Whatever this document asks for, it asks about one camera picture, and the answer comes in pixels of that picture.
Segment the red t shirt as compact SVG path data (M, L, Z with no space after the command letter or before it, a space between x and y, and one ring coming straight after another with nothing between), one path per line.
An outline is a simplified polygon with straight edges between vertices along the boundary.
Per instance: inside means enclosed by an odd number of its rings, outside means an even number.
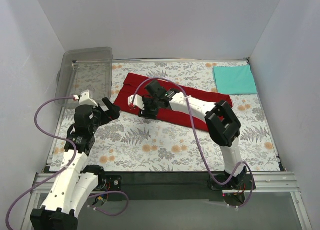
M116 100L114 102L114 105L120 107L121 111L128 112L128 113L131 113L134 115L138 115L139 109L138 108L131 109L128 106L127 99L129 96L133 95L135 93L136 89L139 87L139 85L147 79L148 79L148 77L146 77L146 76L129 73L123 82L123 87L120 90L118 97L116 98ZM137 92L137 95L140 95L140 96L149 95L147 90L145 90L145 87L150 82L151 82L151 80L146 82L142 87L140 87L140 89ZM172 88L180 90L173 83L166 82L163 80L158 80L158 82L159 82L160 86L162 86L166 90L170 90ZM216 103L219 103L221 101L223 101L223 102L226 101L229 104L230 108L232 108L232 106L233 106L233 103L231 101L231 97L229 95L224 95L224 94L214 93L214 92L206 92L206 91L202 91L202 90L198 90L198 89L190 88L190 87L186 87L186 86L181 86L181 87L184 89L184 91L186 92L187 95L189 95L189 96L191 95L192 97L194 97L196 99L199 99L202 101L207 101L207 102L216 102ZM206 120L202 121L202 120L196 118L194 116L194 112L192 113L192 115L193 115L195 128L209 132ZM168 123L173 123L176 125L181 125L181 126L190 127L190 128L192 127L188 109L187 109L187 114L182 113L182 112L176 112L176 111L169 110L169 109L160 109L156 119L161 120L161 121L165 121ZM214 123L218 127L218 129L224 129L225 125L226 125L225 119L223 116L216 115L216 120L214 121Z

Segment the clear plastic bin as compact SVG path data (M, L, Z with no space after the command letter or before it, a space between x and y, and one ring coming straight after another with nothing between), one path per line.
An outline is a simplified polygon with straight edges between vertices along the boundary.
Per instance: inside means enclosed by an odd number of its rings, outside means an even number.
M104 97L112 95L113 50L95 47L67 51L57 74L56 98L79 95L85 90L102 104Z

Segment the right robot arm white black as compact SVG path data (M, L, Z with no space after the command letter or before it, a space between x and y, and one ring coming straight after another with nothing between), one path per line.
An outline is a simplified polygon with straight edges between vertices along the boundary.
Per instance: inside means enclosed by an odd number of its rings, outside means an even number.
M168 109L188 114L191 127L195 128L194 119L203 121L211 139L219 145L223 160L226 179L212 180L220 185L228 185L237 189L245 182L248 166L244 163L239 147L241 123L227 101L207 102L187 95L181 86L166 90L156 78L144 81L148 96L142 97L134 93L128 98L128 104L139 108L139 116L156 119L159 110Z

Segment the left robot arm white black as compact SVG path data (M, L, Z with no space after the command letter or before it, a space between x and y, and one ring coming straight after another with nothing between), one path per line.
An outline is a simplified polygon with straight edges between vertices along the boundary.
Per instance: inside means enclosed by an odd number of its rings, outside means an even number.
M54 175L55 181L41 207L30 214L32 226L36 230L75 230L78 216L90 193L106 186L103 167L87 165L86 161L95 143L97 129L118 119L120 108L103 98L107 107L84 94L75 96L79 102L75 109L74 123L68 128L65 139L63 161Z

